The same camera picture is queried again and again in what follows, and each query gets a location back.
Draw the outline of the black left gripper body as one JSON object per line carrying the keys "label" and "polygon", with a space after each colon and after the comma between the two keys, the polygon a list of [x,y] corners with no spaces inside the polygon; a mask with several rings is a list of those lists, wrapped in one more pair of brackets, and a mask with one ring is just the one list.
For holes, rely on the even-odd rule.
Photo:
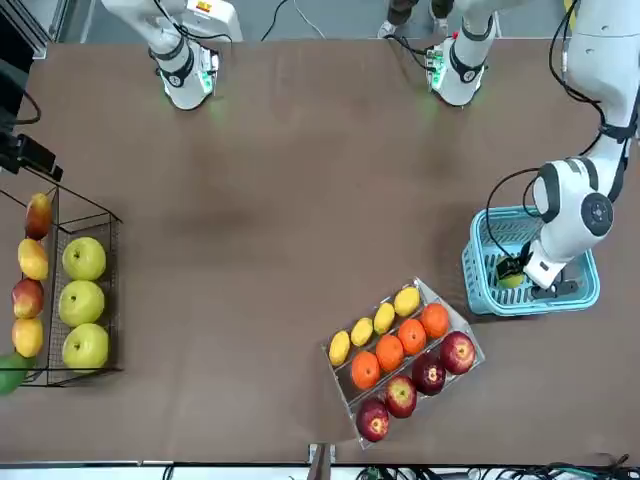
{"label": "black left gripper body", "polygon": [[571,295],[579,288],[575,280],[565,280],[554,282],[550,287],[543,289],[539,286],[532,286],[530,289],[531,298],[534,300],[549,300]]}

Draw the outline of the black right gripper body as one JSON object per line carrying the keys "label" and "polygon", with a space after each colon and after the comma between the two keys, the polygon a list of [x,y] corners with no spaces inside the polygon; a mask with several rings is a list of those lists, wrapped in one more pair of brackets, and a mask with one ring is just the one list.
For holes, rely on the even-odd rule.
{"label": "black right gripper body", "polygon": [[0,132],[0,165],[1,168],[12,174],[17,174],[20,170],[20,160],[18,159],[19,140],[12,134],[5,131]]}

